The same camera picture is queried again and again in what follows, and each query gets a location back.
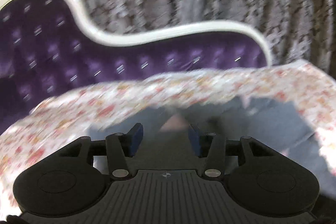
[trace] purple velvet upholstery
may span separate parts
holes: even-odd
[[[0,23],[0,133],[43,99],[81,86],[168,71],[266,66],[258,44],[233,32],[103,46],[82,34],[63,0],[13,0],[0,11]]]

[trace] metal screw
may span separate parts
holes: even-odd
[[[123,178],[128,175],[128,171],[125,169],[117,169],[112,172],[112,175],[114,175],[117,178]]]
[[[211,177],[211,178],[219,177],[222,174],[222,172],[220,172],[217,169],[208,169],[204,173],[206,176]]]

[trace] round pad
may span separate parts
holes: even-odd
[[[309,210],[319,194],[316,177],[285,157],[254,157],[234,170],[228,190],[244,208],[286,217]]]
[[[65,216],[93,204],[105,189],[103,175],[78,157],[55,157],[22,172],[13,186],[24,211]]]

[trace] ribbed surface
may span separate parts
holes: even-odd
[[[308,213],[291,218],[258,216],[239,207],[219,182],[199,178],[194,170],[139,171],[115,182],[104,198],[78,215],[41,218],[24,214],[31,224],[305,224]]]

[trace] floral blanket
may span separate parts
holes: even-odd
[[[119,123],[146,107],[225,103],[235,96],[293,101],[315,130],[320,154],[336,175],[336,82],[312,64],[262,69],[198,70],[144,81],[103,83],[49,98],[0,136],[0,220],[19,215],[12,187],[25,169],[95,126]]]

